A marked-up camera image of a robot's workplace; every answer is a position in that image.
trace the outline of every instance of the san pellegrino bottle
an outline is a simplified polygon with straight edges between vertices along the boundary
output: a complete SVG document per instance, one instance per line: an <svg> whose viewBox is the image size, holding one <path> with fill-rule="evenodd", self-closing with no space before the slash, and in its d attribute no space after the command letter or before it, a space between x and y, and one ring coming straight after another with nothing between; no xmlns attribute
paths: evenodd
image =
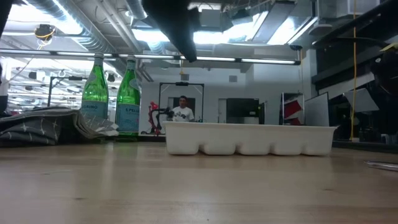
<svg viewBox="0 0 398 224"><path fill-rule="evenodd" d="M116 124L123 136L138 136L140 91L136 78L134 56L127 58L127 69L116 99Z"/></svg>
<svg viewBox="0 0 398 224"><path fill-rule="evenodd" d="M95 53L94 67L88 77L81 99L81 112L103 119L108 117L108 86L104 76L104 54Z"/></svg>

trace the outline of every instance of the white t-shirt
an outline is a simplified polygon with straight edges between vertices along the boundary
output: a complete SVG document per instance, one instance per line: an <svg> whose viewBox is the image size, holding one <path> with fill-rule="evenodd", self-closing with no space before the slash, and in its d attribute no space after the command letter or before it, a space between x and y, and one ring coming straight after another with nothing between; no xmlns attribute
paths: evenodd
<svg viewBox="0 0 398 224"><path fill-rule="evenodd" d="M189 122L190 120L195 119L193 116L193 112L190 108L181 108L181 107L176 107L173 109L174 111L174 116L173 116L173 121L179 121L179 122Z"/></svg>

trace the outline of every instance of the white plastic tray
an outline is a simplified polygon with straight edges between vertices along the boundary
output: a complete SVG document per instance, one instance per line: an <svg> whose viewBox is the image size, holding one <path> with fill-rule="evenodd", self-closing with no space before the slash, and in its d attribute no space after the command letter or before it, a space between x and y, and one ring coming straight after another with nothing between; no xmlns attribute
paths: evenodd
<svg viewBox="0 0 398 224"><path fill-rule="evenodd" d="M324 156L335 127L164 122L170 154Z"/></svg>

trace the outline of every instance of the gray fabric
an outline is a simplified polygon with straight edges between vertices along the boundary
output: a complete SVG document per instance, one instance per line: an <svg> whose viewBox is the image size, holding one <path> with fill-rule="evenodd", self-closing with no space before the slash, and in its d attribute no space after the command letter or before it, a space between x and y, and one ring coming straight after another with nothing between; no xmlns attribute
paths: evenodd
<svg viewBox="0 0 398 224"><path fill-rule="evenodd" d="M82 115L79 110L53 107L0 119L0 142L31 142L54 145L62 138L94 139L117 136L118 126L95 116Z"/></svg>

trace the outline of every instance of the wooden table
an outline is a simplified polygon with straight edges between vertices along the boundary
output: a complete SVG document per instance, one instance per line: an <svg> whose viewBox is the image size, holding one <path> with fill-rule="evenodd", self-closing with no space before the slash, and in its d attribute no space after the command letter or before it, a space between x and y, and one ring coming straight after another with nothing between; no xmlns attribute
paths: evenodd
<svg viewBox="0 0 398 224"><path fill-rule="evenodd" d="M170 156L164 143L0 149L0 223L398 223L398 172L330 157Z"/></svg>

